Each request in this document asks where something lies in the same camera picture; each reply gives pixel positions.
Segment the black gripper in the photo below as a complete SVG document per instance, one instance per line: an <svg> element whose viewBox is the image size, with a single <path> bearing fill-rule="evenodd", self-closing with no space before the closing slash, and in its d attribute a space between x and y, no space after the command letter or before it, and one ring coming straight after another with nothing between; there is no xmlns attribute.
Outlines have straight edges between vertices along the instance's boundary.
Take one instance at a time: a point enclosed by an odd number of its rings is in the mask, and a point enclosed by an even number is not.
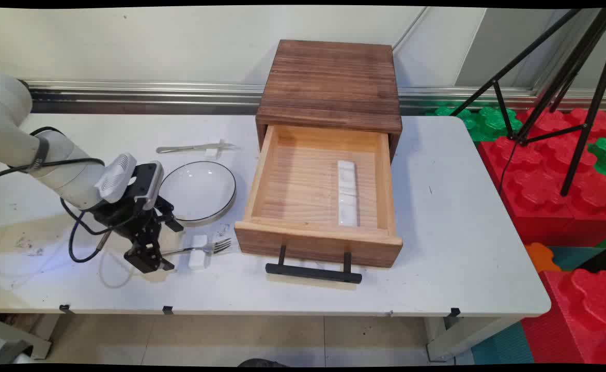
<svg viewBox="0 0 606 372"><path fill-rule="evenodd" d="M103 201L92 207L92 216L106 229L111 228L117 235L130 240L131 247L124 253L124 259L147 274L175 268L163 257L159 244L161 224L175 233L184 230L173 211L174 206L164 198L157 198L149 210L142 208L142 200L126 199L114 204Z"/></svg>

